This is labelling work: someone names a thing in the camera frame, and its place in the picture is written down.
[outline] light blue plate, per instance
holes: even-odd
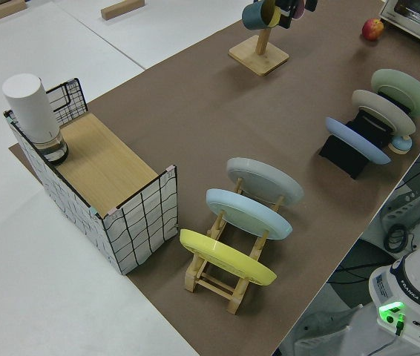
[[[207,205],[215,214],[225,211],[223,219],[256,236],[269,232],[268,239],[282,240],[292,232],[292,226],[267,206],[243,195],[222,189],[207,190]]]
[[[293,178],[277,168],[250,158],[231,158],[226,173],[236,183],[243,179],[242,190],[248,195],[275,204],[284,196],[281,205],[291,205],[302,199],[304,190]]]
[[[373,163],[386,165],[391,162],[391,159],[382,150],[332,117],[326,117],[326,127],[332,135],[352,146]]]

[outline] yellow plate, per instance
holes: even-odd
[[[217,267],[260,286],[267,286],[276,279],[276,274],[265,265],[205,235],[182,229],[180,243]]]

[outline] white lid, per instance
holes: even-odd
[[[6,80],[2,85],[2,92],[9,98],[20,99],[36,93],[41,86],[42,82],[38,76],[21,73]]]

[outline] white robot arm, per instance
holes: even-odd
[[[378,324],[420,348],[420,249],[377,268],[369,289]]]

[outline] white cylindrical container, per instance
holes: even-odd
[[[29,73],[16,74],[4,82],[2,92],[25,136],[50,162],[63,162],[68,147],[40,78]]]

